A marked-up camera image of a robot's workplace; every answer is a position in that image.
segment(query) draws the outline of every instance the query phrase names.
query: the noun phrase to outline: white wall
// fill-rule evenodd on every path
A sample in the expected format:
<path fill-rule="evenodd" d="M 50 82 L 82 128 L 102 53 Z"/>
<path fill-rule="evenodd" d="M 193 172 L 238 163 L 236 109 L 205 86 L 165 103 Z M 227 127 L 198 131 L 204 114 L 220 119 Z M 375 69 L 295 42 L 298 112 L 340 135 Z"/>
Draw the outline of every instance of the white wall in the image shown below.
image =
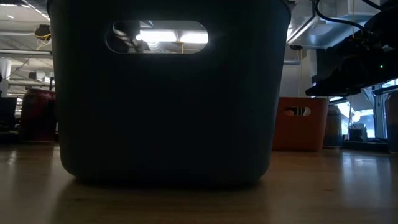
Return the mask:
<path fill-rule="evenodd" d="M 311 77 L 317 72 L 315 50 L 308 50 L 301 65 L 284 65 L 279 96 L 307 97 L 305 90 L 312 87 Z"/>

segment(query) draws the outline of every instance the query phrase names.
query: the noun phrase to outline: orange storage bin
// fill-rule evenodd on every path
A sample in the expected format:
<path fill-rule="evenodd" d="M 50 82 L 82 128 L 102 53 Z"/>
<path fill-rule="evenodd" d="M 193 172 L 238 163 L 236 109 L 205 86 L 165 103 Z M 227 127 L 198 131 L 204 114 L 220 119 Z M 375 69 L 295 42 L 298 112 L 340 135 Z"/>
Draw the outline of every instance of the orange storage bin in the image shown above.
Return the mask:
<path fill-rule="evenodd" d="M 322 149 L 328 104 L 323 98 L 280 97 L 273 150 Z"/>

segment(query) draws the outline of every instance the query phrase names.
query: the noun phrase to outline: dark gray storage bin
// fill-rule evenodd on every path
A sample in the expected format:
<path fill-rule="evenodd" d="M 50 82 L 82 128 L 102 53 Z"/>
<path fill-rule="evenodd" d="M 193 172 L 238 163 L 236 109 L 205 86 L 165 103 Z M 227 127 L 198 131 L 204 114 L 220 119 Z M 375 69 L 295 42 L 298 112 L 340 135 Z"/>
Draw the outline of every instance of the dark gray storage bin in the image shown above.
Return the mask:
<path fill-rule="evenodd" d="M 62 164 L 84 179 L 243 184 L 267 170 L 289 7 L 281 0 L 52 0 Z M 119 20 L 203 24 L 196 54 L 118 54 Z"/>

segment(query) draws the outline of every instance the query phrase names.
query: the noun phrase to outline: desk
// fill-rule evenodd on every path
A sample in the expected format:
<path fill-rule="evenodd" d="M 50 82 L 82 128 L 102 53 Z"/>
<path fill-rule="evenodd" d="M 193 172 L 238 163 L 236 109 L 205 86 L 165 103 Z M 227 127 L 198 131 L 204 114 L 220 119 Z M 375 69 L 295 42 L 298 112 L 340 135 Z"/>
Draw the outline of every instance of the desk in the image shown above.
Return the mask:
<path fill-rule="evenodd" d="M 273 152 L 244 189 L 85 185 L 59 147 L 0 146 L 0 223 L 398 223 L 398 157 Z"/>

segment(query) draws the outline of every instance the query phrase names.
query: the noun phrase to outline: wooden floor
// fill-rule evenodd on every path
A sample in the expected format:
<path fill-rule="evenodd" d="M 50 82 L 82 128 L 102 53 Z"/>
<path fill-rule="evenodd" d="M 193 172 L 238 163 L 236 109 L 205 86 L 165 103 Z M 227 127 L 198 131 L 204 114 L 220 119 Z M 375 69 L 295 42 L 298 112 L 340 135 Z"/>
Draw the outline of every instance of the wooden floor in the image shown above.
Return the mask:
<path fill-rule="evenodd" d="M 249 189 L 99 187 L 59 148 L 0 146 L 0 223 L 398 223 L 398 157 L 274 152 Z"/>

